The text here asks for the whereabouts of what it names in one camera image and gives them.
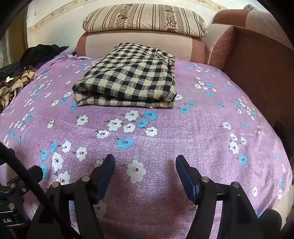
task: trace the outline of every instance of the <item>metal bolt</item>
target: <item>metal bolt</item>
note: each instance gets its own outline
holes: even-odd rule
[[[209,182],[209,177],[204,176],[204,177],[201,178],[201,180],[203,182]]]
[[[14,209],[14,203],[10,203],[10,204],[8,205],[8,208],[9,208],[10,210],[13,210],[13,209]]]
[[[89,181],[90,180],[90,177],[89,176],[83,176],[82,177],[82,181],[83,182],[87,182],[87,181]]]
[[[51,184],[52,187],[58,187],[59,186],[59,182],[54,182]]]
[[[236,188],[240,187],[240,184],[238,182],[232,182],[232,185],[233,187],[236,187]]]

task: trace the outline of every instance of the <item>folded checkered blanket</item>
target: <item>folded checkered blanket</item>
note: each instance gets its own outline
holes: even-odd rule
[[[76,102],[79,106],[173,107],[175,60],[158,48],[120,43],[72,87]]]

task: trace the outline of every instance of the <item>wall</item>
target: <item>wall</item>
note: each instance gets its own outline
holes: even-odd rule
[[[33,0],[27,14],[28,46],[57,44],[75,46],[84,33],[83,19],[93,10],[121,3],[157,3],[191,9],[209,25],[223,9],[243,9],[252,4],[267,11],[257,0]]]

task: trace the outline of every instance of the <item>bed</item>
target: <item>bed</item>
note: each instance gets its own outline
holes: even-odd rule
[[[229,31],[227,42],[232,41],[234,30],[231,26],[219,30],[222,36]],[[107,34],[113,31],[103,34],[100,46],[108,45]],[[192,57],[196,46],[207,53],[209,47],[204,50],[200,44],[209,41],[169,34],[191,42],[185,56],[179,55],[180,50],[174,53],[177,96],[172,109],[78,107],[71,88],[103,57],[82,56],[79,42],[78,56],[67,49],[43,65],[0,116],[1,142],[14,149],[26,168],[43,169],[44,190],[54,181],[75,182],[99,167],[107,154],[115,156],[106,196],[95,206],[109,238],[187,235],[195,206],[186,198],[176,173],[178,155],[214,182],[239,182],[258,216],[274,208],[291,185],[287,153],[262,112],[234,79],[205,64],[209,63],[205,53],[198,61]],[[222,62],[227,60],[214,64],[226,68]],[[14,176],[4,165],[0,170],[1,183]],[[25,199],[24,209],[31,219],[39,203],[31,193]],[[78,230],[73,204],[70,212]],[[211,238],[217,236],[220,217],[217,204]]]

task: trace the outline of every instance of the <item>brown sofa side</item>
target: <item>brown sofa side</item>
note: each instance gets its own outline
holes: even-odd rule
[[[236,27],[234,47],[223,67],[294,156],[294,51],[260,33]]]

